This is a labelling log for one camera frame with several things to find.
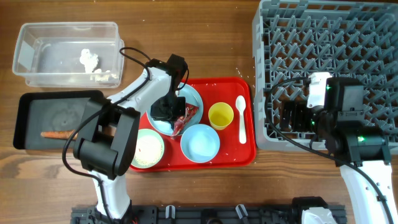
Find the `light blue bowl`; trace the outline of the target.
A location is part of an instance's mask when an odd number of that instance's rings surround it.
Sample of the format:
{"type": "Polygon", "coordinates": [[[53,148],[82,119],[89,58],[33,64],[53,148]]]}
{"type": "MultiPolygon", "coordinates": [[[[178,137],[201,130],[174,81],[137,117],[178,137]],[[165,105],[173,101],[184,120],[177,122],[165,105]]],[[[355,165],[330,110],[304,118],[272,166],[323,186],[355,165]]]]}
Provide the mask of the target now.
{"type": "Polygon", "coordinates": [[[214,159],[219,152],[220,137],[212,127],[195,124],[182,134],[180,147],[189,161],[206,163],[214,159]]]}

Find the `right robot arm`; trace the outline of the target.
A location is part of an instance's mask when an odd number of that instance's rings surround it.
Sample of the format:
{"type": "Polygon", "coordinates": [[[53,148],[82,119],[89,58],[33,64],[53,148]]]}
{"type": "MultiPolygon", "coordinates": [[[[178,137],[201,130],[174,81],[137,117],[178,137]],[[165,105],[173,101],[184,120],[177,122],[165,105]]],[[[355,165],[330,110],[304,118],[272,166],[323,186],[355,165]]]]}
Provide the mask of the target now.
{"type": "Polygon", "coordinates": [[[286,136],[267,112],[271,129],[294,146],[335,162],[348,189],[356,223],[397,223],[389,140],[379,127],[363,123],[363,84],[355,78],[323,73],[302,81],[308,83],[308,105],[299,113],[298,123],[325,142],[327,153],[286,136]]]}

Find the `yellow plastic cup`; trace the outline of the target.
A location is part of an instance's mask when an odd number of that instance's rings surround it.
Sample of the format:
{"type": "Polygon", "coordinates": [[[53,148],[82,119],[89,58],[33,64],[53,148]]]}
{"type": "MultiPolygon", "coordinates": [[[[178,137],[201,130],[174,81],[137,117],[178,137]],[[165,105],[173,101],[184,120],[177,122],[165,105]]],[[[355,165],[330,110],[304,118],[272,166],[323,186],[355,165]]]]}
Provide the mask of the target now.
{"type": "Polygon", "coordinates": [[[217,102],[208,110],[208,118],[214,129],[223,130],[232,123],[234,112],[229,104],[217,102]]]}

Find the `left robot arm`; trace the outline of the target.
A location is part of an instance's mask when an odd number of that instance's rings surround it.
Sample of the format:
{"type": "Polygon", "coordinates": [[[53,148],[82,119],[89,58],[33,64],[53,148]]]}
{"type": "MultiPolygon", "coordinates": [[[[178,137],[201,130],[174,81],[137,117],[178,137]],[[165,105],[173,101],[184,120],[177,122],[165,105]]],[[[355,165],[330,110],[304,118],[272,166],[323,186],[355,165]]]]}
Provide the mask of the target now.
{"type": "Polygon", "coordinates": [[[134,158],[142,115],[172,122],[185,114],[185,98],[176,92],[188,80],[183,57],[172,54],[166,62],[149,58],[138,79],[108,98],[89,100],[79,126],[62,151],[64,166],[93,179],[98,203],[73,208],[72,223],[132,223],[132,202],[126,176],[134,158]]]}

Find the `light blue plate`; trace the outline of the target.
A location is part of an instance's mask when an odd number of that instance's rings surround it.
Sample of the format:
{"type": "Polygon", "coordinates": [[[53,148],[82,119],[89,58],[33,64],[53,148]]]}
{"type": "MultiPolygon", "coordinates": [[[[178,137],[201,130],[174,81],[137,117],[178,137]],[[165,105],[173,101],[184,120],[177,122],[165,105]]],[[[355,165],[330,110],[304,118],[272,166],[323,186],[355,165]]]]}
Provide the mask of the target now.
{"type": "MultiPolygon", "coordinates": [[[[203,115],[203,101],[200,94],[189,84],[186,84],[177,96],[185,97],[187,103],[197,106],[198,111],[194,117],[184,126],[179,135],[183,134],[190,126],[199,124],[203,115]]],[[[170,136],[172,134],[171,124],[166,121],[154,121],[150,116],[150,110],[147,110],[147,117],[152,127],[161,134],[170,136]]]]}

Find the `green bowl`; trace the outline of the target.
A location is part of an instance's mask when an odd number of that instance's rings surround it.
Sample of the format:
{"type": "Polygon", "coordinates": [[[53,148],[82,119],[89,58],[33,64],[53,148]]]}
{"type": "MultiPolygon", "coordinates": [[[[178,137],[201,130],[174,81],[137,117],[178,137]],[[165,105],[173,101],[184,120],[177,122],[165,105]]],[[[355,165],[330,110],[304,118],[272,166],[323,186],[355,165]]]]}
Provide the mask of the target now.
{"type": "Polygon", "coordinates": [[[164,151],[164,141],[159,133],[151,129],[140,129],[131,165],[138,169],[153,167],[160,162],[164,151]]]}

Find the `red snack wrapper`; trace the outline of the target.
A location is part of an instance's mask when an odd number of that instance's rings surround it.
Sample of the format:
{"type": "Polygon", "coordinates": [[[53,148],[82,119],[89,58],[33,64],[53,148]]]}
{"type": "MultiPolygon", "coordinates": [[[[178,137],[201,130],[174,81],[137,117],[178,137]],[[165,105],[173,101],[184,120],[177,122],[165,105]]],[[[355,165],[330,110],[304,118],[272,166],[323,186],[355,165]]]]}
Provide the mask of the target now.
{"type": "Polygon", "coordinates": [[[175,137],[182,132],[185,125],[196,115],[198,110],[198,106],[194,106],[189,103],[185,104],[185,114],[183,116],[179,116],[178,119],[174,122],[173,132],[170,136],[172,139],[175,139],[175,137]]]}

